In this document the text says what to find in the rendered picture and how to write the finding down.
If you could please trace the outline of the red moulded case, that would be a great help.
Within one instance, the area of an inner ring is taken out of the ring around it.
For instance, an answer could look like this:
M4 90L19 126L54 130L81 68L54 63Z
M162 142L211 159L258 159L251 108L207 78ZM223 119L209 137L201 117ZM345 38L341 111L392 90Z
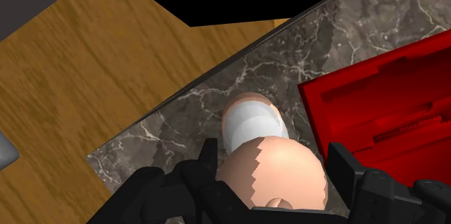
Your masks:
M321 155L339 142L407 186L451 185L451 30L298 88Z

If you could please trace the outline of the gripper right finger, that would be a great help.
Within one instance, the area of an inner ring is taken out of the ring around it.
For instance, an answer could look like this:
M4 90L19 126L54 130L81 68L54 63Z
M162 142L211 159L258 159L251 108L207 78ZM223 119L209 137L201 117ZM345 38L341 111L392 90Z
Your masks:
M326 172L350 210L348 224L451 224L451 186L420 179L412 187L367 168L337 142L328 146Z

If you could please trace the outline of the grey rounded block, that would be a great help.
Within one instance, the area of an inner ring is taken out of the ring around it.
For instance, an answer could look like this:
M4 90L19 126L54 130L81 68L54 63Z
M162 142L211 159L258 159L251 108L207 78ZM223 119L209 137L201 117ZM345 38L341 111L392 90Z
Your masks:
M20 157L17 148L0 131L0 171Z

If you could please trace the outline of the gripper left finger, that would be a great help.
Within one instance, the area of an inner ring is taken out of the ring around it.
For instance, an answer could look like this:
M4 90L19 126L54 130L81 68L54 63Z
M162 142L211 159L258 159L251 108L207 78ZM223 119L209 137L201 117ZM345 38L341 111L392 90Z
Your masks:
M223 181L217 181L218 141L207 138L199 157L166 174L142 167L113 193L87 224L251 224L252 211Z

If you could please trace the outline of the peach and white rounded figure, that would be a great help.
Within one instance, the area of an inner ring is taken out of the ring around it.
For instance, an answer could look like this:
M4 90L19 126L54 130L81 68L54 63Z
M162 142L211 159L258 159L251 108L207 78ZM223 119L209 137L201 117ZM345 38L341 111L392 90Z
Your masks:
M280 111L265 96L245 92L224 108L227 156L217 179L248 207L324 210L327 176L317 156L288 135Z

